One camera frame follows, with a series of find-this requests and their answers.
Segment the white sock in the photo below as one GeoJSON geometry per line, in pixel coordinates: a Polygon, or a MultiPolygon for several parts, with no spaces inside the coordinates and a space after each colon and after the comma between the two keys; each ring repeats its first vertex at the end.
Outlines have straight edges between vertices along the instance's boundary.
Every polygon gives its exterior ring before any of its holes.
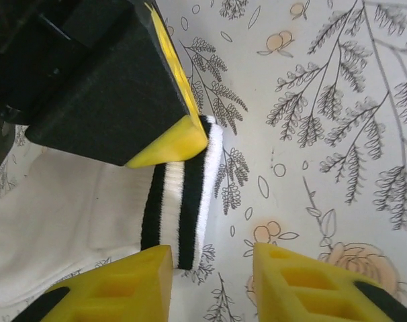
{"type": "Polygon", "coordinates": [[[199,263],[222,130],[201,117],[209,146],[186,162],[127,169],[49,150],[0,200],[0,306],[39,294],[108,256],[158,244],[175,267],[199,263]]]}

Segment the striped sock cuff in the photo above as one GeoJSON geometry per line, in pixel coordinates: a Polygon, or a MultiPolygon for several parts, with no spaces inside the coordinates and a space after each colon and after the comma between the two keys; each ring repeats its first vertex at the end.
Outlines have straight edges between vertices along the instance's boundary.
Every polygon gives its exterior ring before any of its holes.
{"type": "Polygon", "coordinates": [[[170,245],[176,268],[197,268],[204,246],[210,199],[222,153],[222,129],[201,116],[208,147],[185,162],[154,168],[144,210],[141,250],[170,245]]]}

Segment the yellow rubber pad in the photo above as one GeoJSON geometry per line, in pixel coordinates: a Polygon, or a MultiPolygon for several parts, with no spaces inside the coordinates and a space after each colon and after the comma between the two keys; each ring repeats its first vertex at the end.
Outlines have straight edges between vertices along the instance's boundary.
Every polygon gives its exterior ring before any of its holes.
{"type": "Polygon", "coordinates": [[[257,243],[253,274],[259,322],[390,322],[353,284],[363,275],[257,243]]]}
{"type": "Polygon", "coordinates": [[[199,120],[196,101],[166,27],[158,11],[147,3],[145,5],[151,12],[161,50],[188,108],[189,115],[185,115],[168,131],[135,155],[126,165],[129,168],[188,160],[199,154],[208,145],[208,138],[199,120]]]}
{"type": "Polygon", "coordinates": [[[70,292],[42,322],[167,322],[172,277],[171,248],[149,248],[54,285],[70,292]]]}

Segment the patterned background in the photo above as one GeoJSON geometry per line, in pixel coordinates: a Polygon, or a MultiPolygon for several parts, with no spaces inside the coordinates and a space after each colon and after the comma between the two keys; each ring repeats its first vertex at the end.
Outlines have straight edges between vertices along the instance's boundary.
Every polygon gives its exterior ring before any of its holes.
{"type": "MultiPolygon", "coordinates": [[[[257,321],[253,242],[358,271],[407,305],[407,0],[159,5],[199,108],[225,127],[207,245],[197,271],[175,273],[171,321],[257,321]]],[[[23,130],[0,197],[44,151],[23,130]]]]}

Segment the floral wallpaper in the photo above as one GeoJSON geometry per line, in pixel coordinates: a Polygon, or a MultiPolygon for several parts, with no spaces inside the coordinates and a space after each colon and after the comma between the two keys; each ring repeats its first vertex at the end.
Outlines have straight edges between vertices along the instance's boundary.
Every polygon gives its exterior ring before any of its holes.
{"type": "MultiPolygon", "coordinates": [[[[225,129],[206,246],[174,275],[170,321],[257,321],[254,242],[364,274],[407,306],[407,0],[159,6],[200,111],[225,129]]],[[[22,132],[0,197],[42,152],[22,132]]]]}

